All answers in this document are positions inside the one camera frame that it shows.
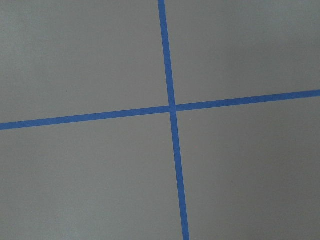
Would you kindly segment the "blue tape grid lines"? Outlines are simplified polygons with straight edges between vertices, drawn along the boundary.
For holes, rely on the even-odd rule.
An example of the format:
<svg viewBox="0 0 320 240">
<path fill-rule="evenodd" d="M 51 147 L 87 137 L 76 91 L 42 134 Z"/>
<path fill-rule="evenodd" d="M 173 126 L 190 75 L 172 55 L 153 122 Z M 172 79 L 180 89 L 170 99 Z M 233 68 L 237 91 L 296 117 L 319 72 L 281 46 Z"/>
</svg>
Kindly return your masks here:
<svg viewBox="0 0 320 240">
<path fill-rule="evenodd" d="M 278 94 L 268 94 L 268 95 L 259 95 L 259 96 L 249 96 L 249 97 L 177 104 L 176 96 L 175 96 L 174 77 L 173 77 L 173 71 L 172 71 L 166 2 L 164 0 L 159 0 L 157 2 L 157 5 L 158 5 L 160 31 L 161 31 L 162 52 L 163 52 L 163 58 L 164 58 L 164 70 L 165 70 L 165 81 L 166 81 L 168 105 L 72 115 L 72 116 L 61 116 L 61 117 L 53 117 L 53 118 L 4 122 L 4 123 L 1 123 L 0 129 L 2 131 L 6 131 L 6 130 L 13 130 L 13 129 L 35 128 L 35 127 L 50 126 L 50 125 L 71 124 L 71 123 L 90 122 L 90 121 L 99 121 L 99 120 L 107 120 L 107 119 L 118 119 L 118 118 L 126 118 L 126 117 L 168 113 L 170 117 L 170 129 L 171 129 L 173 154 L 174 154 L 174 166 L 175 166 L 175 174 L 176 174 L 182 238 L 184 240 L 188 240 L 190 239 L 190 229 L 189 229 L 189 223 L 188 223 L 188 211 L 187 211 L 187 203 L 186 203 L 177 113 L 184 112 L 184 111 L 202 110 L 202 109 L 213 109 L 213 108 L 222 108 L 222 107 L 230 107 L 230 106 L 240 106 L 240 105 L 267 103 L 267 102 L 280 102 L 280 101 L 295 100 L 295 99 L 314 98 L 314 97 L 319 97 L 320 91 L 318 89 L 315 89 L 315 90 L 298 91 L 298 92 L 286 92 L 286 93 L 278 93 Z"/>
</svg>

